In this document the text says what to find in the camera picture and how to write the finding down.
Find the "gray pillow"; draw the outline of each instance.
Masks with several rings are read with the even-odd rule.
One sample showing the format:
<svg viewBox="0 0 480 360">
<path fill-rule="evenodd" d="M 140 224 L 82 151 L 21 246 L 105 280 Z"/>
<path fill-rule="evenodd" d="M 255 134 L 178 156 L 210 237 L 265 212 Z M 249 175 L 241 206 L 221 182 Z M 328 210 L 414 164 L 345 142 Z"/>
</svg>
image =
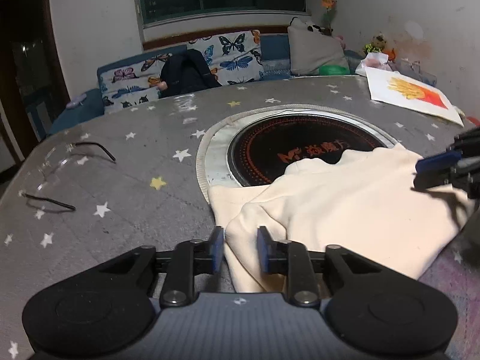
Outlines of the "gray pillow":
<svg viewBox="0 0 480 360">
<path fill-rule="evenodd" d="M 290 70 L 294 75 L 318 75 L 322 65 L 349 68 L 340 42 L 331 36 L 289 26 Z"/>
</svg>

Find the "wall stain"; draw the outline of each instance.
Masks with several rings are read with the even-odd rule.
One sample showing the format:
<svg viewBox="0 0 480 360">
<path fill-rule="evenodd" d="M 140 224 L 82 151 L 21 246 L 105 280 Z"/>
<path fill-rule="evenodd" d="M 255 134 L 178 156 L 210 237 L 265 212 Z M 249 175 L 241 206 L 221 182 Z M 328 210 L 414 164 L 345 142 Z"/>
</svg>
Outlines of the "wall stain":
<svg viewBox="0 0 480 360">
<path fill-rule="evenodd" d="M 415 40 L 411 36 L 408 38 L 394 39 L 395 51 L 401 57 L 407 57 L 413 60 L 430 59 L 432 55 L 432 46 L 426 40 Z"/>
</svg>

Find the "round table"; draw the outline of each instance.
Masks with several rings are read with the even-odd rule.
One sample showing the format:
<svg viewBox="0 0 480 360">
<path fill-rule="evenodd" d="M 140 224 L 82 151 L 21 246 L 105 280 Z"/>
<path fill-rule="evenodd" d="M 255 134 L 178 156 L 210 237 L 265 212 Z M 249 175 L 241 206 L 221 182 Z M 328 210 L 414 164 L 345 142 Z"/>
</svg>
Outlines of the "round table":
<svg viewBox="0 0 480 360">
<path fill-rule="evenodd" d="M 363 77 L 331 76 L 165 98 L 60 132 L 35 148 L 0 201 L 2 358 L 10 358 L 14 348 L 16 359 L 32 353 L 21 315 L 39 290 L 139 245 L 156 245 L 161 251 L 184 240 L 206 239 L 215 223 L 195 172 L 202 134 L 230 115 L 279 104 L 349 112 L 420 155 L 443 151 L 462 131 L 453 123 L 370 100 Z M 52 148 L 81 140 L 104 145 L 116 163 L 98 147 L 76 147 L 62 169 L 47 172 L 49 184 L 42 193 L 74 205 L 76 211 L 19 195 L 38 185 L 38 168 Z M 459 323 L 447 354 L 462 360 L 480 353 L 480 275 L 465 248 L 464 239 L 454 240 L 421 278 L 455 303 Z M 221 275 L 200 277 L 196 284 L 198 290 L 233 291 L 225 264 Z"/>
</svg>

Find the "yellow star print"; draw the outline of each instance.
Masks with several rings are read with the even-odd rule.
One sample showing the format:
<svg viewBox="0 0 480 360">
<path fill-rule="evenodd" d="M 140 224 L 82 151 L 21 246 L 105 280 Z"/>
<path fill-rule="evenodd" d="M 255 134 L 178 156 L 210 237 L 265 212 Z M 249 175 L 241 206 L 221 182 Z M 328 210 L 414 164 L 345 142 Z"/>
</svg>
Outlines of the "yellow star print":
<svg viewBox="0 0 480 360">
<path fill-rule="evenodd" d="M 164 185 L 167 185 L 167 183 L 165 183 L 161 177 L 153 178 L 152 182 L 150 183 L 150 186 L 155 188 L 157 191 L 159 191 Z"/>
</svg>

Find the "black bag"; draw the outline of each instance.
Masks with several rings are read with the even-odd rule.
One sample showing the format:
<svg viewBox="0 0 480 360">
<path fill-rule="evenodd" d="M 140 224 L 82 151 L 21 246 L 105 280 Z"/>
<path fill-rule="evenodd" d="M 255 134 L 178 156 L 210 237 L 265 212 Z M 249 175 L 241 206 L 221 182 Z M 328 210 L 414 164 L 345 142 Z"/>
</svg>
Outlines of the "black bag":
<svg viewBox="0 0 480 360">
<path fill-rule="evenodd" d="M 172 55 L 163 66 L 160 78 L 168 85 L 162 97 L 222 86 L 210 72 L 202 53 L 191 49 Z"/>
</svg>

